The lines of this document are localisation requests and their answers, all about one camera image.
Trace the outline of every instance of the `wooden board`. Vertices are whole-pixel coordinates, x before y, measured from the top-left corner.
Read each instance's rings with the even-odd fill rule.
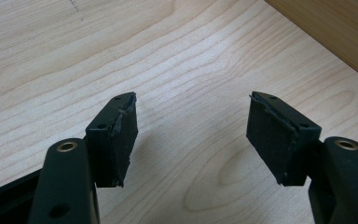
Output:
[[[266,0],[358,71],[358,0]]]
[[[140,132],[102,223],[313,223],[245,137],[252,91],[358,141],[358,73],[264,1],[2,0],[0,186],[127,91]]]

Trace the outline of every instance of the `black metal bracket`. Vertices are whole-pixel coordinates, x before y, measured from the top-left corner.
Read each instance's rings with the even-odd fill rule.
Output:
[[[247,134],[278,184],[310,184],[315,222],[358,223],[358,142],[319,141],[322,128],[276,96],[251,95]]]
[[[124,186],[138,133],[134,92],[113,98],[86,128],[48,149],[41,170],[0,188],[1,223],[99,223],[96,187]]]

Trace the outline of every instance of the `metal ring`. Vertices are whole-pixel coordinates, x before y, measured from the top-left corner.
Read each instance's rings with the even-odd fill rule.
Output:
[[[347,150],[357,150],[358,149],[358,146],[356,144],[354,144],[353,142],[347,141],[347,140],[339,139],[335,143],[337,146],[342,147]]]
[[[64,142],[57,146],[57,151],[59,152],[68,152],[77,147],[76,142]]]

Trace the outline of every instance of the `brown wooden panel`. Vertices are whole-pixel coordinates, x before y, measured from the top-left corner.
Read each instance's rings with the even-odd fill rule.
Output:
[[[266,0],[358,72],[358,0]]]

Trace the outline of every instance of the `tabletop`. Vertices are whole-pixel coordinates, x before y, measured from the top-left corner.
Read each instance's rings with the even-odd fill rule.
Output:
[[[358,73],[261,0],[0,0],[0,186],[137,93],[125,187],[102,223],[313,223],[246,138],[252,91],[358,141]]]

